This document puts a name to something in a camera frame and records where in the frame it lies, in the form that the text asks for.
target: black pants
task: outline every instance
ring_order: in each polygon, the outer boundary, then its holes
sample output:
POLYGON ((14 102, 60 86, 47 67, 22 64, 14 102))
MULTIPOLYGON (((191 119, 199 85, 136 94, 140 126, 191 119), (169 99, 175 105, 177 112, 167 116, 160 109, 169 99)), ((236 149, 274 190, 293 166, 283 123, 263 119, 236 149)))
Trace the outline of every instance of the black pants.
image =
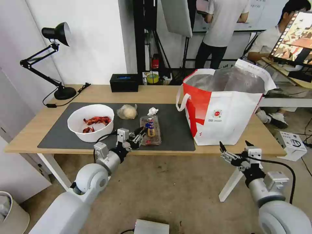
POLYGON ((223 59, 226 50, 227 47, 214 47, 206 45, 204 42, 202 42, 196 55, 195 68, 204 68, 206 60, 212 54, 210 68, 219 69, 219 65, 223 59))

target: sneaker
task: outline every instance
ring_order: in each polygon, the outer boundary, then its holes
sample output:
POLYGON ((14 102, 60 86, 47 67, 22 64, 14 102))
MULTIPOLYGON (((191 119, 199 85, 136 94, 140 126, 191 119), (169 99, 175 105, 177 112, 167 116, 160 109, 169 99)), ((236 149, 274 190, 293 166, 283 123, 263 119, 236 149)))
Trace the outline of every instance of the sneaker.
POLYGON ((282 113, 276 112, 273 114, 269 114, 269 116, 271 117, 271 124, 275 125, 279 129, 288 128, 288 124, 286 123, 284 115, 282 113))
POLYGON ((262 123, 267 124, 271 122, 271 117, 268 116, 264 110, 258 111, 256 115, 258 116, 258 118, 261 120, 262 123))

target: gray desk mat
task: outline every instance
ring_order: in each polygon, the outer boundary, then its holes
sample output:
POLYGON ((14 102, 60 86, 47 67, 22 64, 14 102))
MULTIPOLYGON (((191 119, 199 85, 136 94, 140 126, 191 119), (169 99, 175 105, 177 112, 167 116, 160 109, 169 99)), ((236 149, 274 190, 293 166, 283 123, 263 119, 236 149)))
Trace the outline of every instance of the gray desk mat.
MULTIPOLYGON (((93 149, 94 143, 88 143, 80 140, 67 127, 67 119, 77 109, 98 103, 71 103, 63 114, 59 117, 44 139, 38 145, 38 148, 45 149, 93 149)), ((195 145, 191 135, 185 112, 178 112, 175 104, 141 104, 137 103, 138 116, 133 120, 123 120, 116 114, 116 110, 124 103, 101 103, 111 107, 115 112, 114 130, 126 128, 130 131, 140 127, 140 117, 146 116, 151 107, 159 109, 157 113, 162 143, 158 146, 141 146, 139 150, 163 150, 163 151, 194 151, 195 145)), ((102 142, 108 145, 108 148, 115 146, 116 136, 109 136, 102 142)))

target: trash can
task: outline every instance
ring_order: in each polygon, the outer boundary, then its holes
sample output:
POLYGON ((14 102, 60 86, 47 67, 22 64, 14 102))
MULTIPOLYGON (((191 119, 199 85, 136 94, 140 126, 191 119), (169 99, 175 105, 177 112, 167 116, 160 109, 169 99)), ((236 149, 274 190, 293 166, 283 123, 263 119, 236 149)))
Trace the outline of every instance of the trash can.
POLYGON ((10 199, 11 207, 3 222, 0 222, 0 233, 23 234, 29 225, 29 214, 14 201, 8 192, 0 191, 0 196, 10 199))

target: lamp base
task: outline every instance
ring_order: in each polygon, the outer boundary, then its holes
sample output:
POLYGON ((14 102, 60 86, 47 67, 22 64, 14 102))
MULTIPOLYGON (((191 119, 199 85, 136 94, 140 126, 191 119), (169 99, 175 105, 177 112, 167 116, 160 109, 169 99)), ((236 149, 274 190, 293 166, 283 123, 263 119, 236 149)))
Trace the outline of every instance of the lamp base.
POLYGON ((59 87, 54 93, 54 97, 57 100, 66 100, 74 97, 76 95, 76 90, 71 87, 59 87))

